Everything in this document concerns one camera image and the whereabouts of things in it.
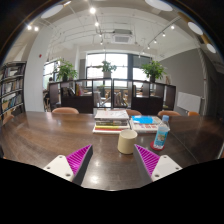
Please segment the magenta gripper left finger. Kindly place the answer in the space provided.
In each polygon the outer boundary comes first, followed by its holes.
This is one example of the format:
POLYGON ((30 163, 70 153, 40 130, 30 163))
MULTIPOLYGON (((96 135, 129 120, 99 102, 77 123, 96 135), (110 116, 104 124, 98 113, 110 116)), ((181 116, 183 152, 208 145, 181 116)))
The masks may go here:
POLYGON ((58 155, 44 167, 44 170, 81 185, 92 155, 93 147, 87 145, 68 156, 58 155))

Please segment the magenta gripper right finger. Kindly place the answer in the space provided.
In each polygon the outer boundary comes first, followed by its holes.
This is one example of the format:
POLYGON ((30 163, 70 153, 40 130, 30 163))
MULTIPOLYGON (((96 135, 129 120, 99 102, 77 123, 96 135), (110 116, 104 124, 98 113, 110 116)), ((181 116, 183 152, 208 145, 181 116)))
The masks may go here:
POLYGON ((144 185, 157 181, 182 169, 182 167, 168 155, 159 156, 137 144, 134 145, 133 155, 136 159, 144 185))

